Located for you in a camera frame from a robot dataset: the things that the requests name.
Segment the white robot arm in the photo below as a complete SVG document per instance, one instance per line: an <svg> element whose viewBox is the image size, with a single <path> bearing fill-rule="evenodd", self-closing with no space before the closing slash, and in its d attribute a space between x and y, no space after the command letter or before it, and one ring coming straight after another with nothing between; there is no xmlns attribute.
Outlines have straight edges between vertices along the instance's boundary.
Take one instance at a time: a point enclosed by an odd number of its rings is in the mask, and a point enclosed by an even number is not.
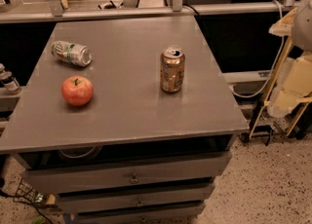
<svg viewBox="0 0 312 224"><path fill-rule="evenodd" d="M300 57L286 59L269 98L268 114L282 118L312 93L312 0L301 0L295 9L269 28L269 33L290 36L293 44L303 50Z"/></svg>

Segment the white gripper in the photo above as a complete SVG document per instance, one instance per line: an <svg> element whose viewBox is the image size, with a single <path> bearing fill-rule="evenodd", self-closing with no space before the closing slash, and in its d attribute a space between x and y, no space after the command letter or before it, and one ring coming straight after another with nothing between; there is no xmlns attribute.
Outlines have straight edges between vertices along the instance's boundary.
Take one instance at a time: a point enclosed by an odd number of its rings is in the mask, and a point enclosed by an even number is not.
<svg viewBox="0 0 312 224"><path fill-rule="evenodd" d="M269 33L284 37L292 35L296 8L290 10L269 28ZM298 100L312 92L312 55L287 58L269 98L267 112L271 117L283 118L299 104Z"/></svg>

